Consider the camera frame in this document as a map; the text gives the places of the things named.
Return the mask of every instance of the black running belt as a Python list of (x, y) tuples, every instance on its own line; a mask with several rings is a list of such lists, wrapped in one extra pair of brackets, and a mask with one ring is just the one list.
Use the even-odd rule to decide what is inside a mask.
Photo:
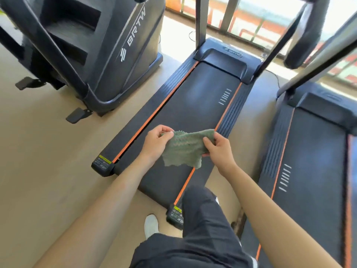
[[(347, 134), (343, 128), (296, 108), (277, 179), (259, 182), (265, 188), (273, 188), (276, 183), (274, 202), (340, 264), (344, 257), (346, 151)], [(251, 225), (246, 224), (243, 248), (243, 240), (251, 240), (250, 237)], [(255, 256), (257, 244), (250, 243), (248, 247), (248, 251), (254, 248), (255, 252), (249, 253)], [(258, 256), (263, 267), (272, 267), (263, 249)]]
[[(114, 172), (123, 171), (138, 156), (145, 136), (163, 124), (187, 133), (214, 129), (219, 123), (240, 80), (206, 63), (199, 63), (180, 88), (158, 112), (140, 136), (115, 165)], [(164, 167), (162, 158), (143, 177), (139, 190), (160, 205), (169, 208), (175, 202), (192, 167)]]

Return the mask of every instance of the black shorts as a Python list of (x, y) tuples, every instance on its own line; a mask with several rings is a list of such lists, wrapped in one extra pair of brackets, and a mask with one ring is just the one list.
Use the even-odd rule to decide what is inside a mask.
[(183, 238), (154, 234), (135, 250), (130, 267), (165, 266), (257, 267), (257, 262), (242, 251), (242, 246), (213, 193), (191, 186), (182, 199)]

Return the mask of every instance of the beige floor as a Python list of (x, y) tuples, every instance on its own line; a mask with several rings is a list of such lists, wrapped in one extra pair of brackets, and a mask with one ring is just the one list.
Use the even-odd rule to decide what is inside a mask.
[[(65, 121), (82, 106), (73, 92), (66, 87), (55, 91), (50, 85), (19, 91), (14, 83), (30, 75), (0, 47), (1, 268), (31, 267), (111, 184), (114, 177), (96, 174), (90, 167), (92, 160), (193, 51), (191, 30), (174, 16), (165, 17), (164, 62), (155, 74), (117, 110), (102, 118), (92, 115), (76, 125)], [(249, 174), (274, 114), (276, 90), (275, 76), (265, 72), (230, 134), (234, 157)], [(207, 186), (218, 196), (227, 219), (235, 221), (239, 203), (216, 168)], [(181, 236), (165, 222), (164, 208), (137, 191), (101, 267), (128, 267), (135, 247), (144, 240), (143, 224), (149, 213), (158, 217), (160, 232)]]

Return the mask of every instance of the white sneaker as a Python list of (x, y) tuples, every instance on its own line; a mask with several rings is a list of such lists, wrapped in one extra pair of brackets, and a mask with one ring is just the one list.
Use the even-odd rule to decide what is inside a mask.
[(158, 220), (154, 214), (149, 214), (144, 223), (144, 232), (145, 232), (145, 237), (146, 239), (149, 239), (149, 237), (154, 234), (154, 233), (159, 233), (158, 232)]

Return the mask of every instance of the hand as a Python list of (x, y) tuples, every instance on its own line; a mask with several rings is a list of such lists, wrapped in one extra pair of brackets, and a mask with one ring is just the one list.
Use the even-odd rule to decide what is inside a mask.
[(214, 134), (216, 145), (207, 138), (203, 138), (203, 143), (209, 151), (212, 162), (218, 168), (220, 174), (227, 177), (228, 173), (234, 169), (237, 164), (234, 161), (231, 145), (229, 140), (215, 131)]
[(163, 153), (166, 143), (173, 137), (173, 129), (159, 125), (147, 133), (139, 157), (144, 157), (153, 165)]

